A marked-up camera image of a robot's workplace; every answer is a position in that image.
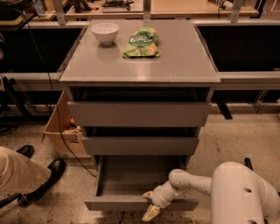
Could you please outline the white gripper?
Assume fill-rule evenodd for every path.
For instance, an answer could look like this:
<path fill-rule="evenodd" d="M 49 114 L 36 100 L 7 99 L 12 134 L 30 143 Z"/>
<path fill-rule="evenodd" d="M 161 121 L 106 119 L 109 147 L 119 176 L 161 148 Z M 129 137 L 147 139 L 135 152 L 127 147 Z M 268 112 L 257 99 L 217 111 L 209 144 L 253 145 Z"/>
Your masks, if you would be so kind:
<path fill-rule="evenodd" d="M 149 205 L 142 221 L 151 221 L 160 214 L 160 208 L 168 207 L 172 201 L 182 194 L 182 190 L 173 186 L 170 182 L 165 182 L 156 187 L 153 191 L 145 192 L 142 197 L 151 200 L 153 205 Z"/>

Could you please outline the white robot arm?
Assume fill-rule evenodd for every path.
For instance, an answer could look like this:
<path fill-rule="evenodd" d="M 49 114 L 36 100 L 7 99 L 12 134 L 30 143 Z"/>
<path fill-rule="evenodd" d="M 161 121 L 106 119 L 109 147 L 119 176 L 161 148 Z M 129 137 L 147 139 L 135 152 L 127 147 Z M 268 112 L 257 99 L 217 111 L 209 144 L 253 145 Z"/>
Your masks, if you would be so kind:
<path fill-rule="evenodd" d="M 143 221 L 151 221 L 173 200 L 193 189 L 211 198 L 212 224 L 265 224 L 280 209 L 277 190 L 243 164 L 220 164 L 211 177 L 192 175 L 181 169 L 143 196 L 151 200 Z"/>

